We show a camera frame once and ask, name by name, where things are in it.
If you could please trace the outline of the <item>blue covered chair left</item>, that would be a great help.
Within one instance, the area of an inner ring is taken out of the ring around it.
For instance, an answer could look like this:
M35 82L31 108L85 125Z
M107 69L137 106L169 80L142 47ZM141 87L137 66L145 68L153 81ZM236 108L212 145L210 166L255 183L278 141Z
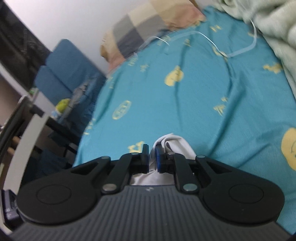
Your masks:
M62 99L72 96L72 92L47 66L41 66L35 77L34 84L53 106L56 106Z

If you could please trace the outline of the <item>blue covered chair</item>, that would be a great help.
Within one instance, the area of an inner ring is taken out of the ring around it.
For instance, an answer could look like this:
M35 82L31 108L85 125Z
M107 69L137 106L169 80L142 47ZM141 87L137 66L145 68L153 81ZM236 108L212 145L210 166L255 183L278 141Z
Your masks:
M35 77L34 84L53 106L56 106L62 99L72 96L72 92L47 66L41 66Z
M69 129L82 134L92 119L96 100L106 77L96 66L69 40L63 39L46 59L46 66L72 92L86 80L92 80L92 101L86 109L71 110L62 120Z

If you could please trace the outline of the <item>blue covered chair right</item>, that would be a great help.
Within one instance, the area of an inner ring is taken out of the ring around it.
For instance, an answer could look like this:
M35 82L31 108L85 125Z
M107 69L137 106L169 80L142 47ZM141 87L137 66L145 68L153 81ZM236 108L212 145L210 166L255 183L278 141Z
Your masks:
M92 119L96 100L106 77L96 66L69 40L63 39L46 59L46 66L72 92L86 80L92 80L92 101L86 109L71 110L62 120L69 129L82 134Z

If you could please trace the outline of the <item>plaid checked pillow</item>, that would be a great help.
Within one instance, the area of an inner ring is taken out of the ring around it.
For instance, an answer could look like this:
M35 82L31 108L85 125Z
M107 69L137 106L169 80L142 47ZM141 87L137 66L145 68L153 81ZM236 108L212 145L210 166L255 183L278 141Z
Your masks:
M126 14L103 37L100 54L112 72L148 38L184 29L205 20L194 1L148 1Z

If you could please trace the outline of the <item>grey cloth on chair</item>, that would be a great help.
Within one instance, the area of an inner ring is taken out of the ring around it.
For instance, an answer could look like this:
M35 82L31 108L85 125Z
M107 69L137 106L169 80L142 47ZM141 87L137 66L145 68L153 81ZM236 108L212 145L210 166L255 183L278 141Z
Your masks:
M92 92L92 80L86 80L74 90L68 107L71 110L86 109L92 101Z

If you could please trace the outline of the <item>dark wooden table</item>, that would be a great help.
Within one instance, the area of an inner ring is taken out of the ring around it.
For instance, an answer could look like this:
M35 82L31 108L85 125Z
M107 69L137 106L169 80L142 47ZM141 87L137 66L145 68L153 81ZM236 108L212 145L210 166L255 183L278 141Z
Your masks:
M75 153L67 151L64 147L58 146L48 135L52 130L46 126L54 105L41 92L36 92L29 99L43 112L43 116L27 114L28 120L21 130L20 138L13 138L12 147L8 148L4 156L4 164L1 164L1 189L12 190L18 193L24 171L29 158L37 158L37 150L50 150L57 156L65 156L69 163L74 163Z

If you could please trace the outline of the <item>green apple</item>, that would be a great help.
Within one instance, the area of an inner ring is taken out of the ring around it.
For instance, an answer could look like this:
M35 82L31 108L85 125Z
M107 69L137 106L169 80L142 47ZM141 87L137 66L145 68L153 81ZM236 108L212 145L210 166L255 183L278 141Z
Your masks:
M55 111L57 111L59 113L63 113L66 110L69 102L70 102L70 99L69 98L62 99L55 106Z

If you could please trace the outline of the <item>green fleece cartoon blanket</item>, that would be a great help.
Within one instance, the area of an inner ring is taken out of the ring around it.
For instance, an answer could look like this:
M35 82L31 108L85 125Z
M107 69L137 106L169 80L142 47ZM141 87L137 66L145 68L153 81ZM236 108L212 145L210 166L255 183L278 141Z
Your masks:
M295 1L214 1L214 6L230 16L253 21L277 58L295 94Z

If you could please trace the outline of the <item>teal patterned bed sheet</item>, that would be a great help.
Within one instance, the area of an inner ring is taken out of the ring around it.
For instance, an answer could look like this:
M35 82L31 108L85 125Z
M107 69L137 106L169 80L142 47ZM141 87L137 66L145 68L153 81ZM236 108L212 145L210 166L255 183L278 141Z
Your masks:
M167 134L196 155L266 178L285 195L278 222L295 232L295 98L280 61L250 27L207 7L206 21L155 40L107 79L75 165L119 159Z

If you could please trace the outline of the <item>white t-shirt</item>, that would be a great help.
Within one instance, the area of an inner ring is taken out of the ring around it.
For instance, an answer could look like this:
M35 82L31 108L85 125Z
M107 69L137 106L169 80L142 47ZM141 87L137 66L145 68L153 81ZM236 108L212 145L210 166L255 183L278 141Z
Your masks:
M147 174L134 174L131 178L130 185L137 186L159 186L174 185L174 176L169 173L159 173L157 171L157 153L156 146L160 144L165 153L174 152L182 154L186 159L194 160L196 153L189 143L182 137L173 133L158 138L149 155L149 172Z

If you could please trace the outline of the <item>black window grille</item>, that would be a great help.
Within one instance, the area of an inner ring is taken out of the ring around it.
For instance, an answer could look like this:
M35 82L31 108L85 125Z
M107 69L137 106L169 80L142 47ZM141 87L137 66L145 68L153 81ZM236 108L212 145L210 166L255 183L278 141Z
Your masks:
M51 51L1 1L1 64L25 90Z

